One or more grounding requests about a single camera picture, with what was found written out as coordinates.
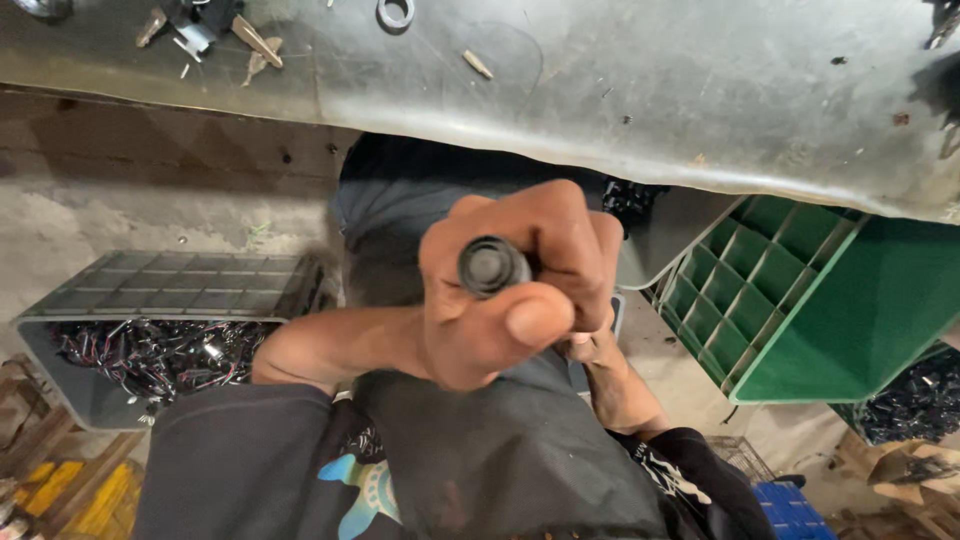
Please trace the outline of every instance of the black t-shirt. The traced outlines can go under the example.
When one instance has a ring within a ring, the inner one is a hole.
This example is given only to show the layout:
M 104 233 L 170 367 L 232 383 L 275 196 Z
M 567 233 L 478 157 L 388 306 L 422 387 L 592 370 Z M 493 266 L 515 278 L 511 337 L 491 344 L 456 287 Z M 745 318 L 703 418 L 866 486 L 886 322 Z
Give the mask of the black t-shirt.
M 656 486 L 648 504 L 665 517 L 650 527 L 663 530 L 536 523 L 518 533 L 541 531 L 537 536 L 520 537 L 775 538 L 746 478 L 697 431 L 674 429 L 649 444 L 619 438 L 633 460 L 625 467 L 644 473 L 623 475 Z M 424 537 L 401 523 L 389 463 L 376 426 L 352 400 L 333 403 L 304 384 L 213 389 L 157 419 L 134 537 Z M 530 497 L 549 506 L 551 491 Z M 592 510 L 601 511 L 597 506 Z M 457 527 L 456 515 L 440 520 Z M 456 536 L 478 537 L 470 528 Z

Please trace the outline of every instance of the green plastic crate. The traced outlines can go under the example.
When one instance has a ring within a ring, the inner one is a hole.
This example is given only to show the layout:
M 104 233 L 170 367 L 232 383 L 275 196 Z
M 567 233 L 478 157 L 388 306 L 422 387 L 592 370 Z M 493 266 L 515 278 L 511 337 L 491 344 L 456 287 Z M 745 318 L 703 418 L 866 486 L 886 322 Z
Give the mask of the green plastic crate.
M 753 196 L 654 305 L 733 403 L 854 403 L 960 313 L 960 227 Z

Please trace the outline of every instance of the gray plastic crate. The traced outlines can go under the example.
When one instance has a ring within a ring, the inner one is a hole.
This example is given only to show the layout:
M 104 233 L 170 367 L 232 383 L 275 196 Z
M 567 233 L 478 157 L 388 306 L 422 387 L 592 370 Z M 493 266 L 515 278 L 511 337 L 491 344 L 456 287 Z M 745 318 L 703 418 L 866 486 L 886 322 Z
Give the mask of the gray plastic crate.
M 285 323 L 313 306 L 323 272 L 311 256 L 115 251 L 14 320 L 27 354 L 87 430 L 141 430 L 144 401 L 57 356 L 50 323 L 131 318 Z

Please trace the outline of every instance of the metal ring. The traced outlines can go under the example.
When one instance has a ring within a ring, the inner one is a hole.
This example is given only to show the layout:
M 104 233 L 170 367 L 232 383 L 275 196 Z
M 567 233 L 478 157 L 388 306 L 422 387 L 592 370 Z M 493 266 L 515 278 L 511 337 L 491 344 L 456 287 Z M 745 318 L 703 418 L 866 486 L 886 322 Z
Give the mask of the metal ring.
M 400 34 L 410 26 L 414 20 L 414 0 L 390 0 L 403 10 L 403 18 L 396 20 L 387 14 L 387 1 L 377 0 L 376 20 L 384 30 L 391 34 Z

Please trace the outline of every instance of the concrete floor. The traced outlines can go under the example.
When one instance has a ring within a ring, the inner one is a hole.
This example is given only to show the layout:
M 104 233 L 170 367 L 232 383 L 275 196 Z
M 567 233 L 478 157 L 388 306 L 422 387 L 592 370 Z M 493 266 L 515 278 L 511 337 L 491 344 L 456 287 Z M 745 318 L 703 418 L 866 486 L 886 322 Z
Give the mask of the concrete floor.
M 335 290 L 343 248 L 328 203 L 357 135 L 0 93 L 0 319 L 111 249 L 311 252 Z M 721 425 L 732 405 L 680 343 L 666 340 L 672 332 L 638 293 L 627 301 L 621 348 L 675 425 L 745 435 L 775 473 L 806 474 L 804 491 L 825 515 L 889 503 L 828 470 L 846 426 L 825 405 L 740 407 Z M 0 357 L 21 350 L 13 328 L 0 328 Z M 106 444 L 78 434 L 61 451 L 90 455 Z M 133 456 L 144 460 L 147 444 Z

